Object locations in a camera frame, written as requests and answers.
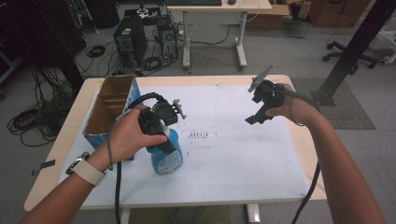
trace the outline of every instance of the table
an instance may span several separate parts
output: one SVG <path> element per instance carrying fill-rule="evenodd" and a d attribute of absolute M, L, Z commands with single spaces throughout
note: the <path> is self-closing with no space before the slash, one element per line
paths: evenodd
<path fill-rule="evenodd" d="M 248 13 L 263 13 L 269 9 L 271 9 L 271 5 L 268 0 L 238 0 L 234 5 L 229 5 L 228 0 L 222 0 L 222 6 L 220 7 L 184 7 L 184 6 L 168 6 L 170 11 L 181 11 L 183 13 L 183 29 L 184 29 L 184 47 L 183 47 L 183 66 L 184 68 L 190 68 L 190 39 L 187 34 L 187 22 L 188 12 L 199 12 L 200 15 L 198 17 L 200 20 L 207 20 L 210 18 L 210 23 L 215 24 L 233 24 L 234 19 L 238 19 L 239 22 L 239 37 L 235 39 L 236 42 L 236 50 L 238 53 L 239 66 L 240 68 L 244 68 L 248 66 L 247 59 L 245 56 L 244 47 L 242 45 L 246 20 L 248 17 Z M 221 14 L 224 12 L 232 12 L 233 16 L 230 17 L 230 14 Z"/>
<path fill-rule="evenodd" d="M 196 85 L 247 85 L 254 76 L 209 76 L 209 77 L 141 77 L 137 79 L 139 87 L 158 86 L 196 86 Z M 287 76 L 271 75 L 267 77 L 275 83 L 290 83 Z M 47 194 L 57 185 L 59 176 L 64 166 L 64 161 L 74 144 L 78 129 L 90 108 L 92 99 L 97 89 L 103 83 L 103 78 L 90 78 L 84 82 L 80 93 L 64 123 L 60 134 L 55 141 L 47 161 L 56 160 L 54 166 L 41 170 L 37 180 L 24 204 L 27 211 L 32 210 Z M 317 157 L 309 131 L 305 127 L 299 127 L 292 122 L 287 122 L 292 143 L 296 148 L 298 158 L 303 166 L 307 183 L 312 180 L 315 171 Z M 322 179 L 319 179 L 317 188 L 312 195 L 312 200 L 324 200 Z"/>

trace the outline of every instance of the table leg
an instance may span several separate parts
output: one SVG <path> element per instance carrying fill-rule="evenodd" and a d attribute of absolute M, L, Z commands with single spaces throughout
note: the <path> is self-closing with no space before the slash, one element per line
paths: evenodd
<path fill-rule="evenodd" d="M 187 37 L 187 11 L 183 11 L 184 47 L 183 47 L 183 66 L 190 68 L 190 39 Z"/>
<path fill-rule="evenodd" d="M 260 210 L 257 203 L 247 204 L 247 222 L 248 224 L 262 223 L 260 221 Z"/>
<path fill-rule="evenodd" d="M 122 209 L 121 224 L 128 224 L 130 213 L 131 213 L 130 208 Z"/>
<path fill-rule="evenodd" d="M 242 12 L 241 23 L 239 25 L 239 37 L 235 39 L 236 51 L 238 52 L 240 68 L 244 68 L 248 66 L 247 58 L 245 56 L 244 46 L 242 45 L 244 32 L 245 32 L 245 25 L 247 23 L 247 17 L 248 17 L 248 13 Z"/>

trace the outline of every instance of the wrist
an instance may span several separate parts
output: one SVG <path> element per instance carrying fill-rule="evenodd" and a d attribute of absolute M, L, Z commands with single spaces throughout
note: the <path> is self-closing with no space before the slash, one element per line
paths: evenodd
<path fill-rule="evenodd" d="M 110 166 L 110 159 L 105 148 L 97 148 L 91 156 L 87 159 L 87 162 L 100 172 L 104 172 Z"/>
<path fill-rule="evenodd" d="M 301 123 L 305 126 L 315 124 L 317 119 L 322 117 L 322 115 L 309 103 L 301 100 L 295 99 L 295 102 L 291 105 L 291 113 L 294 122 Z"/>

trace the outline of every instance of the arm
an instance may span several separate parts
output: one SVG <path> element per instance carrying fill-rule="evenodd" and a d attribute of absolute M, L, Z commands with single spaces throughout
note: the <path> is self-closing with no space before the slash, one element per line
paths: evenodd
<path fill-rule="evenodd" d="M 139 113 L 138 109 L 133 109 L 115 125 L 110 136 L 114 163 L 132 157 L 142 147 L 166 141 L 163 135 L 145 135 L 141 132 L 137 122 Z M 97 148 L 87 162 L 104 172 L 109 166 L 107 144 L 103 143 Z M 71 223 L 92 189 L 92 184 L 77 174 L 71 174 L 28 213 L 21 223 Z"/>
<path fill-rule="evenodd" d="M 385 223 L 373 193 L 332 125 L 312 105 L 287 96 L 269 117 L 290 115 L 311 132 L 334 223 Z"/>

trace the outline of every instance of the carpet mat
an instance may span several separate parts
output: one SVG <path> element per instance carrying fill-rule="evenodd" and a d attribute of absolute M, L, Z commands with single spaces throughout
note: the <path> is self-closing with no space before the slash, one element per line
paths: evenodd
<path fill-rule="evenodd" d="M 297 92 L 311 97 L 311 91 L 318 91 L 324 78 L 291 78 Z M 320 106 L 320 111 L 336 130 L 375 130 L 374 124 L 343 82 L 332 97 L 335 105 Z"/>

